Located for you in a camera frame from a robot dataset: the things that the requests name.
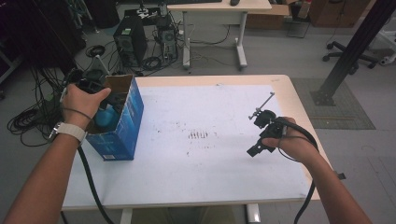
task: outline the watch strap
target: watch strap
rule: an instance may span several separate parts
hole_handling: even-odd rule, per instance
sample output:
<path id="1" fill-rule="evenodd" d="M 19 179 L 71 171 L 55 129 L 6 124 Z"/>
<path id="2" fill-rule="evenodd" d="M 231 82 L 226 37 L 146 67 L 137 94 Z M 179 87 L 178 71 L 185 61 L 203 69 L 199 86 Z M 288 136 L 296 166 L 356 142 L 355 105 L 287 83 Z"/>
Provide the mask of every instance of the watch strap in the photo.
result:
<path id="1" fill-rule="evenodd" d="M 74 124 L 61 123 L 57 129 L 57 133 L 67 133 L 77 138 L 77 140 L 81 143 L 87 133 L 82 130 L 80 127 Z"/>

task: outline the electronic equipment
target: electronic equipment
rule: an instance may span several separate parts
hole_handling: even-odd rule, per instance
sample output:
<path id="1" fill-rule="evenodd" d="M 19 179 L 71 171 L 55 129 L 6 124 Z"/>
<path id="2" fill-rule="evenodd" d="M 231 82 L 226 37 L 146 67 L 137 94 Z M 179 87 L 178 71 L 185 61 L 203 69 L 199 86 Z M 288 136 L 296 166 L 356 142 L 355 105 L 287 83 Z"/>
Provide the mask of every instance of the electronic equipment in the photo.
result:
<path id="1" fill-rule="evenodd" d="M 222 0 L 165 0 L 166 5 L 216 3 L 216 2 L 222 2 Z"/>
<path id="2" fill-rule="evenodd" d="M 139 16 L 125 16 L 113 37 L 122 65 L 140 67 L 148 47 L 142 19 Z"/>
<path id="3" fill-rule="evenodd" d="M 163 58 L 165 60 L 173 60 L 177 58 L 177 39 L 176 29 L 174 26 L 168 30 L 159 30 L 159 38 L 161 39 L 161 47 L 163 50 Z"/>
<path id="4" fill-rule="evenodd" d="M 158 36 L 157 42 L 161 44 L 163 59 L 172 61 L 177 58 L 177 28 L 172 23 L 168 15 L 158 18 L 157 20 Z"/>

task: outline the wristwatch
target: wristwatch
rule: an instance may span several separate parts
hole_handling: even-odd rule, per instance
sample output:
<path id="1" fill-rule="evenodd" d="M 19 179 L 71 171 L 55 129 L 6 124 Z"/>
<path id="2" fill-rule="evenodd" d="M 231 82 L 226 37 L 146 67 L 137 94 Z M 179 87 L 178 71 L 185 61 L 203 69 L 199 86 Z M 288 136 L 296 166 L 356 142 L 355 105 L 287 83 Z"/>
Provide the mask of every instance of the wristwatch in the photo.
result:
<path id="1" fill-rule="evenodd" d="M 49 135 L 49 140 L 52 142 L 58 133 L 67 133 L 77 138 L 79 144 L 81 145 L 85 136 L 87 136 L 87 132 L 82 130 L 80 127 L 74 124 L 68 124 L 63 122 L 58 122 L 55 127 L 53 127 L 52 132 Z"/>

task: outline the gray floor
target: gray floor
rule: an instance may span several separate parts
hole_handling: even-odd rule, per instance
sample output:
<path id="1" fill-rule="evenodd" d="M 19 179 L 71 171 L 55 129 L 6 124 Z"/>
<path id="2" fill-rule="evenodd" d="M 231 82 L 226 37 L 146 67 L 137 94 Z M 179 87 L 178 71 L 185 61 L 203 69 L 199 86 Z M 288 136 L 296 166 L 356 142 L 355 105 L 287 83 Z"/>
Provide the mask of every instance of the gray floor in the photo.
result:
<path id="1" fill-rule="evenodd" d="M 119 12 L 133 5 L 121 6 Z M 270 75 L 284 74 L 289 77 L 325 78 L 331 72 L 336 60 L 323 62 L 327 53 L 326 43 L 334 29 L 310 27 L 305 38 L 286 37 L 286 28 L 278 31 L 246 30 L 244 37 L 248 67 L 239 70 L 237 56 L 233 50 L 238 27 L 232 26 L 230 36 L 220 47 L 192 46 L 191 69 L 184 70 L 181 63 L 175 63 L 152 76 L 195 76 L 195 75 Z M 221 40 L 227 33 L 224 26 L 192 26 L 191 38 L 206 41 Z M 347 44 L 355 29 L 338 29 L 334 40 Z M 147 37 L 152 39 L 150 28 Z M 87 46 L 104 45 L 112 40 L 105 31 L 99 34 L 86 32 Z M 383 50 L 372 49 L 381 59 Z M 76 57 L 86 68 L 88 59 L 84 50 Z M 373 70 L 361 63 L 354 76 L 346 77 L 346 84 L 354 93 L 376 130 L 321 130 L 316 129 L 319 140 L 326 150 L 334 170 L 345 173 L 344 184 L 366 211 L 374 223 L 396 222 L 396 63 L 378 65 Z M 23 109 L 35 102 L 32 75 L 26 68 L 20 68 L 0 85 L 7 98 L 0 102 L 1 150 L 0 157 L 0 219 L 20 190 L 24 180 L 45 150 L 45 147 L 24 147 L 20 138 L 12 135 L 7 122 Z M 28 141 L 41 142 L 39 132 L 26 135 Z M 262 223 L 291 223 L 302 203 L 260 204 Z M 120 210 L 108 211 L 118 222 Z M 244 209 L 234 207 L 237 223 L 244 223 Z M 98 211 L 66 212 L 69 223 L 104 223 Z M 303 214 L 300 223 L 327 223 L 326 214 L 320 202 L 312 202 Z"/>

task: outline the blue box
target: blue box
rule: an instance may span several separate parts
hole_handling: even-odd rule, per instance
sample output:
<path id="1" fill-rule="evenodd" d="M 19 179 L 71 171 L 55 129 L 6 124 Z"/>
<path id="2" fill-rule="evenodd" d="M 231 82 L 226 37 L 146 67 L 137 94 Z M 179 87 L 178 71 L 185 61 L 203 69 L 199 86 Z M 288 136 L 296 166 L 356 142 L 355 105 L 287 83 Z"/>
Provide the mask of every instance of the blue box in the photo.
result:
<path id="1" fill-rule="evenodd" d="M 106 77 L 106 85 L 112 92 L 128 92 L 120 120 L 112 132 L 88 130 L 86 139 L 105 161 L 131 161 L 143 115 L 142 97 L 132 75 Z"/>

